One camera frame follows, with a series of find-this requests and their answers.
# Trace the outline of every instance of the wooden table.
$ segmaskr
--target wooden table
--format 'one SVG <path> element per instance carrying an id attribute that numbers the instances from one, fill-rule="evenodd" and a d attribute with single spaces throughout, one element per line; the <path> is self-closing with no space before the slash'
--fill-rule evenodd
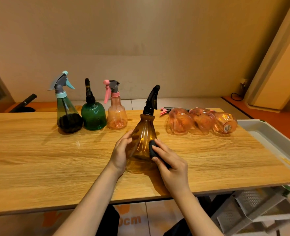
<path id="1" fill-rule="evenodd" d="M 127 111 L 125 129 L 58 131 L 55 112 L 0 114 L 0 214 L 71 207 L 80 202 L 107 164 L 115 142 L 139 122 Z M 194 193 L 290 183 L 287 169 L 243 128 L 229 135 L 192 129 L 173 135 L 168 116 L 154 121 L 157 137 L 188 162 Z M 124 172 L 112 202 L 169 197 L 158 170 Z"/>

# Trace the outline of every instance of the bottle neck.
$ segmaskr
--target bottle neck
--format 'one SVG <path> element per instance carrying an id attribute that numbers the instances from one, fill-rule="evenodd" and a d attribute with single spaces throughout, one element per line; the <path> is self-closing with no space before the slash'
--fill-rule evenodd
<path id="1" fill-rule="evenodd" d="M 120 98 L 120 96 L 118 96 L 118 97 L 111 97 L 110 100 L 111 100 L 111 106 L 119 106 L 119 105 L 121 105 L 121 98 Z"/>

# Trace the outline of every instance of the right hand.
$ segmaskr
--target right hand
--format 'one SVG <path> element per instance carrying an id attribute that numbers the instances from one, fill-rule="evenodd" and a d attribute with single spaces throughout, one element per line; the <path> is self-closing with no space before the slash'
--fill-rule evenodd
<path id="1" fill-rule="evenodd" d="M 168 169 L 161 159 L 158 157 L 152 158 L 157 164 L 161 178 L 171 196 L 176 198 L 182 194 L 191 193 L 187 178 L 187 162 L 161 140 L 155 139 L 155 143 L 159 147 L 152 146 L 153 150 L 172 167 L 172 169 Z"/>

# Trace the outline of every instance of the spray bottle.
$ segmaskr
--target spray bottle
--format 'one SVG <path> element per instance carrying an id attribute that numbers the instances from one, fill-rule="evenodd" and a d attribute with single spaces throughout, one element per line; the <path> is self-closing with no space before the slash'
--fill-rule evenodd
<path id="1" fill-rule="evenodd" d="M 115 80 L 104 80 L 106 85 L 106 95 L 105 102 L 111 94 L 111 106 L 108 109 L 108 119 L 107 126 L 110 129 L 122 129 L 127 126 L 127 114 L 125 108 L 121 104 L 120 92 L 118 90 L 118 85 L 120 84 Z"/>
<path id="2" fill-rule="evenodd" d="M 83 119 L 68 99 L 66 92 L 63 90 L 63 86 L 67 86 L 71 89 L 75 89 L 68 81 L 66 75 L 67 71 L 63 71 L 50 86 L 50 89 L 55 89 L 55 96 L 57 98 L 57 125 L 66 132 L 73 133 L 80 130 L 83 126 Z"/>
<path id="3" fill-rule="evenodd" d="M 132 132 L 132 142 L 127 146 L 126 152 L 129 160 L 136 159 L 140 162 L 150 162 L 149 142 L 157 138 L 153 121 L 155 119 L 154 109 L 157 109 L 157 95 L 160 89 L 156 85 L 150 92 L 141 120 Z"/>
<path id="4" fill-rule="evenodd" d="M 96 102 L 90 89 L 89 79 L 85 79 L 86 103 L 82 108 L 82 118 L 86 129 L 95 131 L 107 125 L 106 112 L 101 103 Z"/>

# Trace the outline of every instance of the white wall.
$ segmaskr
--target white wall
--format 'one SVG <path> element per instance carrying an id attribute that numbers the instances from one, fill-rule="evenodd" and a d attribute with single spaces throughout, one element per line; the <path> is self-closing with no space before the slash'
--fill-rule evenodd
<path id="1" fill-rule="evenodd" d="M 84 100 L 104 79 L 123 99 L 229 95 L 253 77 L 290 0 L 0 0 L 0 77 L 14 100 L 46 89 L 61 72 Z"/>

